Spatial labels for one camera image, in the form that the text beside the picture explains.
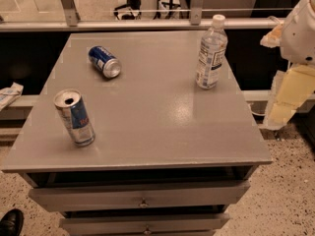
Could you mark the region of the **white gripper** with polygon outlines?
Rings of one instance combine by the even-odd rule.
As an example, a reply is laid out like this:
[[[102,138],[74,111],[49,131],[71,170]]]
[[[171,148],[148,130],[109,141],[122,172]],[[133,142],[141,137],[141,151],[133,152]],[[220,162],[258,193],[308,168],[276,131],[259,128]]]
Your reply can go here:
[[[300,0],[283,25],[277,25],[260,40],[269,48],[280,43],[282,58],[298,64],[274,76],[263,120],[268,130],[284,127],[315,91],[315,67],[309,66],[315,65],[315,0]]]

